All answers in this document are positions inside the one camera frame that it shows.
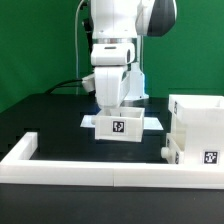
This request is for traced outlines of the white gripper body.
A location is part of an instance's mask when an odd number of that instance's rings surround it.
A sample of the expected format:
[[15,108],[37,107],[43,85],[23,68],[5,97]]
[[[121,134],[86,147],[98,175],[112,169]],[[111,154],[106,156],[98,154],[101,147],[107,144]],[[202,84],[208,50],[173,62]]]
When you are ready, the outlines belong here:
[[128,66],[135,59],[133,43],[94,44],[91,64],[97,103],[100,108],[117,108],[130,89]]

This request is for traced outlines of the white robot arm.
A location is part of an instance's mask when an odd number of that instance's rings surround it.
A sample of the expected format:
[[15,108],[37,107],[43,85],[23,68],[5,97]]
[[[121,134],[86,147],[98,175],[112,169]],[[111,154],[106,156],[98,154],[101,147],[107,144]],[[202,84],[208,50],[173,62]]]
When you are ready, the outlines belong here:
[[91,64],[97,103],[117,108],[145,94],[140,69],[141,38],[161,37],[174,26],[175,0],[90,0],[93,22]]

